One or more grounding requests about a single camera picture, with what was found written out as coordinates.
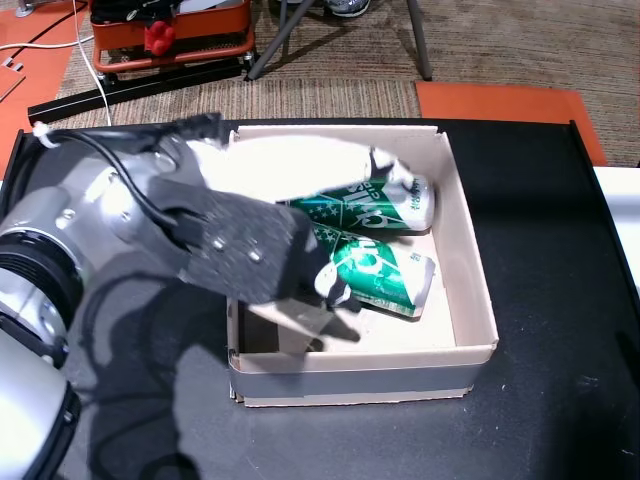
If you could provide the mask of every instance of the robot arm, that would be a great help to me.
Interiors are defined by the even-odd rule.
[[[2,455],[0,478],[47,478],[42,472],[57,468],[78,415],[56,370],[67,331],[86,285],[121,253],[147,250],[184,281],[249,303],[284,298],[302,283],[330,308],[359,308],[309,219],[276,203],[372,177],[408,188],[412,175],[368,145],[314,136],[225,141],[220,122],[183,121],[134,154],[96,148],[59,185],[9,205],[0,224],[0,451],[11,454]],[[55,148],[78,139],[45,135]],[[112,154],[117,163],[105,162]]]

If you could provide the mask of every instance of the white cable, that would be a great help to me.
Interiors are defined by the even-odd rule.
[[[80,55],[82,55],[82,59],[84,60],[85,65],[89,69],[89,73],[91,74],[91,78],[93,78],[93,81],[95,82],[96,86],[98,87],[98,90],[100,91],[100,95],[102,95],[102,99],[104,100],[105,113],[107,114],[107,125],[111,126],[111,114],[109,113],[109,103],[107,102],[107,96],[104,93],[100,80],[98,80],[98,76],[96,75],[96,72],[93,71],[93,67],[89,63],[87,54],[84,53],[84,48],[82,48],[82,42],[80,41],[80,27],[78,26],[78,9],[76,8],[75,0],[73,0],[71,4],[73,5],[73,15],[74,15],[73,23],[76,26],[76,42],[78,43],[78,48],[80,49]]]
[[[59,143],[53,143],[51,140],[49,140],[49,137],[47,135],[50,131],[51,129],[46,123],[36,122],[33,124],[32,133],[38,140],[40,140],[40,143],[42,143],[42,145],[47,148],[59,147]]]
[[[89,40],[93,40],[93,35],[87,38],[83,38],[80,40],[80,43],[88,42]],[[8,45],[0,45],[0,50],[8,50],[9,48],[66,48],[66,47],[75,47],[78,45],[78,42],[69,42],[69,43],[58,43],[53,45],[47,45],[43,43],[10,43]]]

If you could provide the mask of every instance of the orange mat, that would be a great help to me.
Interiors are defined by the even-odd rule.
[[[423,118],[568,123],[574,120],[591,162],[607,165],[580,94],[569,90],[416,82]]]
[[[79,12],[80,21],[86,10]],[[38,6],[31,15],[24,18],[17,18],[15,9],[2,11],[0,12],[0,45],[28,42],[71,11],[73,11],[71,2]],[[73,21],[73,17],[65,20],[40,37],[36,43],[74,42],[76,31]],[[27,107],[48,102],[56,97],[71,57],[71,50],[71,48],[25,49],[15,59],[14,63],[24,64],[20,73],[26,78],[0,102],[0,176],[4,175],[18,130],[22,128],[31,131],[27,119]],[[16,50],[0,50],[0,63],[15,52]]]

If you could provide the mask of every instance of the black table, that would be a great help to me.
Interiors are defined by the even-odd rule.
[[[73,327],[65,371],[86,406],[61,474],[638,478],[640,302],[575,128],[429,123],[450,137],[500,334],[473,392],[246,409],[229,399],[223,299],[154,278],[152,259],[130,255],[103,272]],[[77,155],[48,152],[33,186]]]

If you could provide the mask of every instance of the open cardboard box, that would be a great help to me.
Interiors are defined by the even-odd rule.
[[[429,126],[243,126],[237,141],[310,134],[375,145],[436,190],[433,227],[364,234],[430,256],[436,271],[422,316],[365,308],[327,312],[299,300],[229,301],[232,396],[246,406],[330,405],[461,397],[498,343],[480,254],[446,134]]]

